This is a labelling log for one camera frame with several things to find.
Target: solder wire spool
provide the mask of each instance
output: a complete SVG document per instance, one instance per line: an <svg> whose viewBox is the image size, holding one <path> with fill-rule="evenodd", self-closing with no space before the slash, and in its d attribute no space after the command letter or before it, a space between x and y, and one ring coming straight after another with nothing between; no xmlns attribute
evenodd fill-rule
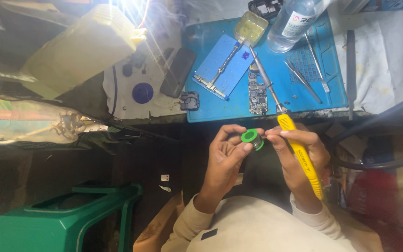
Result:
<svg viewBox="0 0 403 252"><path fill-rule="evenodd" d="M255 150L260 150L264 145L264 141L262 137L258 134L256 129L249 129L245 133L242 134L242 141L245 143L253 144L253 148Z"/></svg>

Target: person's left hand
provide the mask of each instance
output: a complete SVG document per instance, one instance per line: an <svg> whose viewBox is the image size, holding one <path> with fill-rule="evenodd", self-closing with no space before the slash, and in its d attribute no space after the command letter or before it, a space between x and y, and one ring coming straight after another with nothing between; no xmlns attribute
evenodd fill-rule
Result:
<svg viewBox="0 0 403 252"><path fill-rule="evenodd" d="M264 134L264 129L256 130L258 134ZM244 143L240 139L240 135L246 131L245 127L237 124L223 125L212 141L205 180L194 201L194 206L200 212L214 212L217 204L234 186L243 159L253 149L251 143Z"/></svg>

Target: clear liquid bottle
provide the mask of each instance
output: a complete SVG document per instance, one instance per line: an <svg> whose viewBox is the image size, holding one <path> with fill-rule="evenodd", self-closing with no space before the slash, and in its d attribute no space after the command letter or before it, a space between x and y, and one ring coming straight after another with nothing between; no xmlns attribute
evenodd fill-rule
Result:
<svg viewBox="0 0 403 252"><path fill-rule="evenodd" d="M267 36L275 53L289 51L333 0L287 0Z"/></svg>

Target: white plastic container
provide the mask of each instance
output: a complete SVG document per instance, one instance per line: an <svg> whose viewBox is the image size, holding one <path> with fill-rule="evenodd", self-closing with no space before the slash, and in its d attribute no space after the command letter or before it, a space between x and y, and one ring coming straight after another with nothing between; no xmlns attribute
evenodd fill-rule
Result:
<svg viewBox="0 0 403 252"><path fill-rule="evenodd" d="M23 85L54 99L131 55L146 32L118 7L98 4L26 61L21 72L38 81Z"/></svg>
<svg viewBox="0 0 403 252"><path fill-rule="evenodd" d="M276 17L267 36L267 45L275 53L289 51L315 23L332 0L288 0Z"/></svg>

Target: green plastic stool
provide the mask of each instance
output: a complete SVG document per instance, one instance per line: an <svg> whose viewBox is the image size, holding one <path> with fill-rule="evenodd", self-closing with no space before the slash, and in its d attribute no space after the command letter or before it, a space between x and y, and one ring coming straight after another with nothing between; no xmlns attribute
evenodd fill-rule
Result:
<svg viewBox="0 0 403 252"><path fill-rule="evenodd" d="M78 193L95 199L75 208L59 209L65 199ZM80 252L87 229L117 210L122 210L118 252L130 252L132 207L142 194L139 184L74 187L72 193L11 210L0 215L0 252Z"/></svg>

